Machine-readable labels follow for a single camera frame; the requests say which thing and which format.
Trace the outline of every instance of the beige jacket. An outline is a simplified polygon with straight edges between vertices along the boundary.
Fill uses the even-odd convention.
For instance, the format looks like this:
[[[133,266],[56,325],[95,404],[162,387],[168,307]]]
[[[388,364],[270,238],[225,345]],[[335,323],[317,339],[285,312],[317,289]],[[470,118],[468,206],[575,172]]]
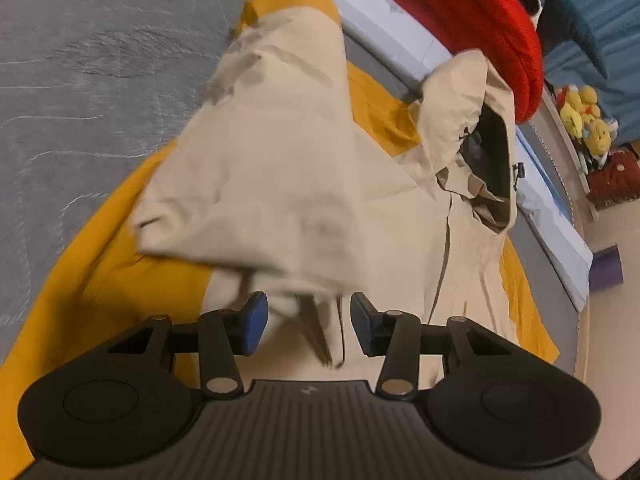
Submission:
[[[335,16],[280,6],[252,25],[130,218],[141,252],[215,264],[203,310],[267,292],[244,378],[375,382],[382,361],[350,323],[356,290],[379,310],[468,316],[516,341],[499,272],[515,216],[513,96],[488,60],[469,51],[436,69],[412,105],[422,143],[391,157],[353,121]],[[475,130],[491,190],[459,154]],[[433,384],[440,359],[420,373]]]

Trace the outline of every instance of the red blanket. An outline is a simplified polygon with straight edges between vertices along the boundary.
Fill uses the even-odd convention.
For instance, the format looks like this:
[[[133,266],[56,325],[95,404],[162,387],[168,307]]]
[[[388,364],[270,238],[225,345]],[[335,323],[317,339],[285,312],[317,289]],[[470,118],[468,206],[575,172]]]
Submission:
[[[456,54],[479,48],[513,90],[516,122],[528,120],[542,96],[542,50],[518,0],[395,0]]]

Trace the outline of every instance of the yellow plush toy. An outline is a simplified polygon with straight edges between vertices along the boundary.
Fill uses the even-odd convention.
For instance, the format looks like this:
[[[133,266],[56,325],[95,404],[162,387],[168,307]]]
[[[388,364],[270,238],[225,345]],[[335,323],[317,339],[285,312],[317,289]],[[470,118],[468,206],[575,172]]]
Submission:
[[[600,111],[600,107],[598,105],[589,105],[587,106],[587,113],[594,116],[596,119],[602,118],[602,112]]]
[[[580,117],[580,114],[567,102],[565,102],[564,105],[562,105],[562,108],[560,108],[560,119],[573,139],[582,138],[582,118]]]
[[[583,142],[592,156],[603,156],[611,147],[611,134],[607,123],[602,119],[594,119],[589,124],[589,135],[584,136]]]
[[[598,94],[595,89],[589,85],[580,88],[580,100],[586,106],[594,105],[598,102]]]
[[[580,94],[578,94],[578,92],[569,90],[566,93],[564,103],[569,103],[571,105],[571,108],[573,108],[579,114],[583,114],[587,111],[587,107],[582,103],[582,99],[580,98]]]
[[[582,126],[585,128],[596,119],[591,114],[580,114],[580,117],[582,118]]]

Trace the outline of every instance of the plush toy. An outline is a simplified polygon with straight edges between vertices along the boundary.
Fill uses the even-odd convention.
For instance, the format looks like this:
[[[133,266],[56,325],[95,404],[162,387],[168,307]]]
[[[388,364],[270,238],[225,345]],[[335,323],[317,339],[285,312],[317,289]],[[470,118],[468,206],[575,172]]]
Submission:
[[[569,90],[566,93],[566,98],[564,99],[565,103],[569,103],[571,108],[573,108],[579,114],[586,113],[587,107],[582,103],[582,99],[580,98],[580,94],[578,92],[573,92]]]
[[[602,118],[602,112],[600,111],[600,107],[598,105],[589,105],[586,107],[586,113],[591,114],[596,119]]]
[[[580,118],[582,119],[582,126],[587,128],[589,124],[591,124],[596,118],[591,114],[580,114]]]
[[[597,102],[598,93],[587,85],[580,90],[575,85],[564,86],[556,100],[560,119],[574,140],[583,171],[604,166],[611,143],[618,134],[618,122],[602,120]]]
[[[611,147],[611,134],[607,123],[602,119],[595,119],[589,124],[589,135],[583,136],[582,142],[594,157],[605,155]]]
[[[568,102],[560,108],[560,119],[572,139],[582,138],[582,118]]]
[[[580,99],[586,106],[594,105],[598,102],[598,94],[595,89],[589,85],[580,88]]]

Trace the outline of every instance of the purple object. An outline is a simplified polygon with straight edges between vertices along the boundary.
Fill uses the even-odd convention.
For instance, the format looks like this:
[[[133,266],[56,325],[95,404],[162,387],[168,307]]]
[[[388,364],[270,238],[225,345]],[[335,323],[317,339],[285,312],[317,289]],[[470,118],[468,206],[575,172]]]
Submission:
[[[622,285],[623,281],[622,261],[617,245],[598,251],[593,255],[593,263],[589,270],[590,292]]]

